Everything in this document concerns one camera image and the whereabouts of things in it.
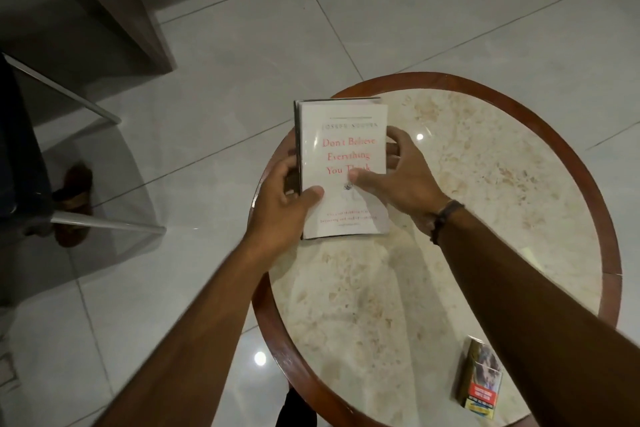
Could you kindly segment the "person's right hand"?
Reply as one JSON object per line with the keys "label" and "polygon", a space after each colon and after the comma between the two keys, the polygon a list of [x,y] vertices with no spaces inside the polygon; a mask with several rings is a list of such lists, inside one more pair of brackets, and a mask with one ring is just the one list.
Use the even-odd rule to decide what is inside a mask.
{"label": "person's right hand", "polygon": [[387,127],[387,196],[376,196],[408,215],[415,226],[430,236],[438,213],[451,201],[429,169],[422,152],[410,135],[395,126]]}

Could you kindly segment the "person's left hand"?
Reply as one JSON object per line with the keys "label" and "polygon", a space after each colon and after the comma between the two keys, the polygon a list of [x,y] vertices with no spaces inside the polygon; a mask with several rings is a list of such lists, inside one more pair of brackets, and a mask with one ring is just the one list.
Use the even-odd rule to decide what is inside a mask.
{"label": "person's left hand", "polygon": [[287,180],[297,169],[295,155],[278,161],[262,182],[255,200],[243,244],[248,246],[261,274],[300,240],[307,216],[314,209],[296,209],[297,193],[286,193]]}

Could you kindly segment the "white paperback book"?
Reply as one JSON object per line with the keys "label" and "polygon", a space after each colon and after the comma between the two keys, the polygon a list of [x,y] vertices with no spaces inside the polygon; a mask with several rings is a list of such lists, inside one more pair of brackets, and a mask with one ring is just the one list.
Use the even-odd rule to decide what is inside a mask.
{"label": "white paperback book", "polygon": [[386,172],[387,117],[378,97],[294,102],[300,191],[324,190],[307,214],[302,239],[388,232],[386,204],[349,180],[356,168]]}

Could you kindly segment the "person's right forearm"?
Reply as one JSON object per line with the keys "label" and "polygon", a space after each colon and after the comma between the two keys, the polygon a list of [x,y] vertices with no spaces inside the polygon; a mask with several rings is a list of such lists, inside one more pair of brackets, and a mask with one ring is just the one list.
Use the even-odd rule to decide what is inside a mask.
{"label": "person's right forearm", "polygon": [[431,237],[540,427],[640,427],[640,347],[460,203]]}

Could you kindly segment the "person's left forearm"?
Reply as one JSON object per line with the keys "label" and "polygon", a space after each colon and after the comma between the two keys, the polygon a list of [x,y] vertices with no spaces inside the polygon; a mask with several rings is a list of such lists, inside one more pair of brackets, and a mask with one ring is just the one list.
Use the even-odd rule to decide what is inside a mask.
{"label": "person's left forearm", "polygon": [[211,427],[252,295],[277,256],[244,237],[93,427]]}

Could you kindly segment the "round wood-rimmed marble table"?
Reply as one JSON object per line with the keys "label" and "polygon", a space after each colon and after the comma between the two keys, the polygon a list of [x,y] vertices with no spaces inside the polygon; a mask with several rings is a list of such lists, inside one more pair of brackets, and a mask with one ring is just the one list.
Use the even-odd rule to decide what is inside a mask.
{"label": "round wood-rimmed marble table", "polygon": [[[440,187],[610,326],[618,241],[595,180],[533,112],[443,73],[388,75],[337,98],[380,96]],[[537,427],[508,375],[486,419],[455,399],[471,338],[486,340],[438,247],[390,209],[384,236],[299,241],[253,299],[260,332],[319,427]]]}

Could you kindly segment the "black table leg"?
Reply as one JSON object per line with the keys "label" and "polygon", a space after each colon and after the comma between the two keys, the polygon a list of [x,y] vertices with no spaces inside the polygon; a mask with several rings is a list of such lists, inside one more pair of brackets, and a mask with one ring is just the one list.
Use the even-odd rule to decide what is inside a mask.
{"label": "black table leg", "polygon": [[289,385],[275,427],[317,427],[316,412],[300,397],[292,385]]}

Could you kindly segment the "cigarette pack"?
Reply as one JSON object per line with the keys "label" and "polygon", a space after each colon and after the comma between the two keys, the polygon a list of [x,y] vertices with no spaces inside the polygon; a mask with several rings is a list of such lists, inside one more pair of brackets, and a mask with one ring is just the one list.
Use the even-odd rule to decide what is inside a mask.
{"label": "cigarette pack", "polygon": [[468,349],[456,383],[456,400],[466,410],[493,419],[502,382],[502,366],[494,350],[475,337]]}

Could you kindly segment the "brown sandal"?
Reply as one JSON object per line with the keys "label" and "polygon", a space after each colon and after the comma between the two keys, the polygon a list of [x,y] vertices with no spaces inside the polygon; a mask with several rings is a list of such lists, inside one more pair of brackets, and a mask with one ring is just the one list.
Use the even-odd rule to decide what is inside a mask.
{"label": "brown sandal", "polygon": [[[78,162],[65,174],[62,188],[52,193],[57,211],[92,216],[91,191],[93,172],[86,164]],[[54,237],[63,248],[73,248],[81,244],[90,232],[90,228],[79,225],[54,224]]]}

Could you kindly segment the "dark upholstered seat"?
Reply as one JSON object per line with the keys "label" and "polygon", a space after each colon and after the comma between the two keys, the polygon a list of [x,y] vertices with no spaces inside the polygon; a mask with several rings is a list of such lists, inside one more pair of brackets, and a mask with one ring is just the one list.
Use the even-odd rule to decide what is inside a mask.
{"label": "dark upholstered seat", "polygon": [[19,84],[0,56],[0,248],[42,234],[54,213],[42,152]]}

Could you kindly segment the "glass table with metal frame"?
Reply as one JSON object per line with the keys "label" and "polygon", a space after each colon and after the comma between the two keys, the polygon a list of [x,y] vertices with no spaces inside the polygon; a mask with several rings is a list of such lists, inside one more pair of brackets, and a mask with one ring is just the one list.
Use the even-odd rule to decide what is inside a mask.
{"label": "glass table with metal frame", "polygon": [[[29,72],[28,67],[17,60],[7,57],[3,53],[0,53],[0,56],[3,56],[11,66],[19,88],[20,76],[33,75]],[[62,188],[67,171],[68,170],[63,172],[62,183],[58,185],[58,189]],[[51,189],[52,193],[55,192],[52,183]],[[164,227],[156,224],[140,224],[134,223],[131,220],[122,221],[100,218],[94,215],[93,207],[92,211],[93,215],[87,216],[80,213],[57,211],[54,205],[51,225],[44,233],[25,235],[18,241],[0,248],[0,318],[8,316],[20,302],[23,302],[27,298],[74,279],[72,266],[65,253],[65,249],[69,248],[63,248],[56,242],[53,230],[54,224],[79,225],[90,228],[90,231],[103,229],[142,232],[152,235],[163,235],[166,232]]]}

